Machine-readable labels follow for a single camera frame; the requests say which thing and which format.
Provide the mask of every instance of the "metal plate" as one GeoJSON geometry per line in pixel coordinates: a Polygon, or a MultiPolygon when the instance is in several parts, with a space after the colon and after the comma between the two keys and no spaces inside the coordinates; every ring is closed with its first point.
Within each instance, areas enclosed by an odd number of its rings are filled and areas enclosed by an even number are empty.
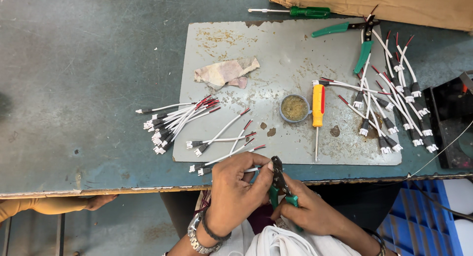
{"type": "MultiPolygon", "coordinates": [[[[358,23],[362,19],[349,19],[358,23]]],[[[245,89],[225,86],[215,96],[222,108],[216,113],[189,123],[174,144],[174,160],[207,162],[227,154],[231,142],[211,145],[199,158],[186,149],[186,141],[212,139],[238,113],[251,111],[237,120],[222,138],[238,136],[248,120],[254,122],[245,132],[256,131],[255,140],[244,150],[261,144],[266,148],[258,153],[278,155],[287,164],[314,164],[315,128],[309,115],[299,123],[287,123],[279,114],[284,96],[299,94],[312,104],[312,80],[321,76],[352,85],[358,78],[352,73],[360,52],[361,31],[330,34],[311,38],[313,31],[346,19],[287,20],[277,22],[192,23],[187,32],[186,55],[181,85],[181,102],[197,101],[213,90],[204,83],[193,82],[197,68],[223,60],[257,57],[261,68],[250,73],[245,89]]],[[[374,28],[380,34],[379,26],[374,28]]],[[[384,52],[376,41],[371,63],[385,70],[384,52]]],[[[370,68],[367,73],[370,88],[378,90],[379,76],[370,68]]],[[[400,153],[381,155],[376,134],[358,135],[361,118],[339,98],[352,102],[356,91],[338,86],[326,88],[324,126],[320,128],[320,159],[317,164],[333,165],[398,165],[400,153]]],[[[386,112],[394,120],[392,112],[386,112]]],[[[398,141],[397,135],[391,136],[398,141]]]]}

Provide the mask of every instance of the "green-handled pliers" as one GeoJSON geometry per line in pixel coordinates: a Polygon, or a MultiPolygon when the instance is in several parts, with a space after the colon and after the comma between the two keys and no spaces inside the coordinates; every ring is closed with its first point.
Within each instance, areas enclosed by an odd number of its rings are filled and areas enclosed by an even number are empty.
{"type": "MultiPolygon", "coordinates": [[[[282,192],[286,193],[286,201],[289,204],[292,204],[296,207],[299,207],[297,202],[298,197],[296,195],[292,195],[291,191],[287,187],[286,181],[282,175],[282,162],[277,156],[271,157],[271,161],[273,162],[273,172],[274,176],[272,177],[272,185],[269,188],[269,199],[271,200],[273,210],[276,209],[278,206],[278,192],[282,190],[282,192]]],[[[302,228],[296,225],[296,228],[299,232],[302,231],[302,228]]]]}
{"type": "Polygon", "coordinates": [[[353,73],[358,74],[361,71],[361,68],[368,59],[368,55],[371,52],[371,46],[373,41],[371,40],[371,34],[373,33],[373,27],[379,25],[380,21],[373,21],[375,15],[368,17],[366,22],[363,23],[349,23],[345,22],[342,24],[333,25],[322,30],[318,30],[312,33],[312,38],[319,37],[326,34],[333,33],[342,33],[346,32],[348,29],[364,29],[363,32],[363,44],[361,45],[361,52],[359,54],[358,62],[353,70],[353,73]]]}

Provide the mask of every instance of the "person's left hand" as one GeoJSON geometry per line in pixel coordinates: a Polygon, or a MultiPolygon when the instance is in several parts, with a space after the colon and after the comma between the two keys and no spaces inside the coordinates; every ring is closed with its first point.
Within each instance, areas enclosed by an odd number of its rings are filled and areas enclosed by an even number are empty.
{"type": "Polygon", "coordinates": [[[250,152],[236,154],[216,164],[212,169],[211,205],[205,216],[209,230],[224,237],[261,204],[267,203],[272,168],[271,159],[250,152]],[[244,171],[255,165],[263,167],[250,185],[254,172],[244,171]]]}

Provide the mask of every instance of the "cardboard box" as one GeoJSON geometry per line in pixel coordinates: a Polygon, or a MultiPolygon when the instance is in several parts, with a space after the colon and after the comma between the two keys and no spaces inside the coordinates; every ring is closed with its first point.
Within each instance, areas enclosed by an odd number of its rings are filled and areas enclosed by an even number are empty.
{"type": "Polygon", "coordinates": [[[270,0],[285,7],[329,7],[333,13],[367,16],[438,28],[473,31],[472,0],[270,0]]]}

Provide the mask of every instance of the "yellow screwdriver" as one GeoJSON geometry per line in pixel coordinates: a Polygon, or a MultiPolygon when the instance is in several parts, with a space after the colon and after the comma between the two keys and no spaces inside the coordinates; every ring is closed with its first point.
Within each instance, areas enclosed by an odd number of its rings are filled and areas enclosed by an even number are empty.
{"type": "Polygon", "coordinates": [[[325,112],[325,87],[318,82],[312,83],[312,116],[314,121],[312,126],[316,127],[316,162],[319,156],[319,127],[322,127],[323,113],[325,112]]]}

